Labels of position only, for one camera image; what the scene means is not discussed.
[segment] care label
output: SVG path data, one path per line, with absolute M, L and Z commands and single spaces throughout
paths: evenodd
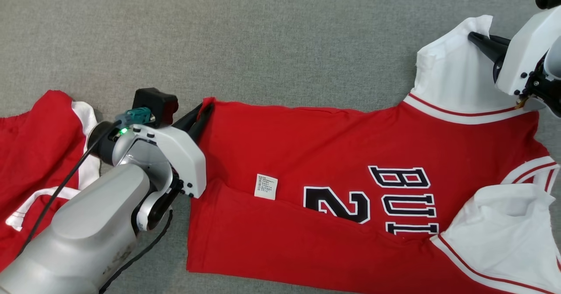
M 274 200 L 277 195 L 277 184 L 279 180 L 265 176 L 264 174 L 257 174 L 257 181 L 255 182 L 255 194 L 259 198 L 268 198 Z

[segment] clothing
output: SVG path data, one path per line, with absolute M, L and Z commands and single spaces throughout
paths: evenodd
M 461 212 L 473 208 L 465 203 L 497 184 L 549 196 L 559 168 L 533 138 L 537 112 L 516 110 L 510 96 L 493 91 L 486 80 L 492 63 L 467 41 L 469 31 L 488 34 L 490 23 L 489 16 L 470 18 L 421 49 L 415 88 L 394 108 L 364 113 L 205 99 L 203 108 L 214 105 L 200 141 L 208 185 L 191 202 L 188 270 L 369 294 L 510 290 L 464 272 L 438 243 L 467 232 L 473 239 L 455 245 L 461 255 L 478 256 L 471 243 L 484 247 L 486 236 L 451 226 L 479 220 Z M 496 238 L 512 242 L 517 234 Z M 490 261 L 502 259 L 496 254 L 485 252 Z M 551 265 L 555 254 L 548 255 Z M 545 292 L 557 286 L 542 285 Z
M 29 112 L 0 118 L 0 271 L 15 258 L 54 190 L 84 154 L 86 138 L 96 124 L 90 105 L 52 90 Z M 97 158 L 86 158 L 37 234 L 69 198 L 99 178 L 99 166 Z

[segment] white fabric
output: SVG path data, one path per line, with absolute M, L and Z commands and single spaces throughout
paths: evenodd
M 554 200 L 535 184 L 485 187 L 431 241 L 476 282 L 512 293 L 561 293 Z
M 87 139 L 90 132 L 97 124 L 96 116 L 92 106 L 85 102 L 72 102 L 72 110 L 82 122 L 82 132 L 84 133 L 84 152 L 88 149 Z M 78 190 L 74 188 L 62 188 L 58 198 L 71 199 L 80 191 L 99 178 L 100 160 L 93 156 L 88 156 L 78 168 Z M 42 195 L 52 195 L 56 188 L 45 188 L 34 192 L 10 217 L 6 219 L 6 224 L 12 226 L 14 230 L 21 231 L 24 217 L 35 202 Z
M 492 20 L 491 16 L 467 18 L 440 39 L 420 49 L 411 94 L 456 113 L 488 113 L 513 108 L 517 97 L 495 87 L 493 62 L 467 38 L 471 31 L 489 36 Z

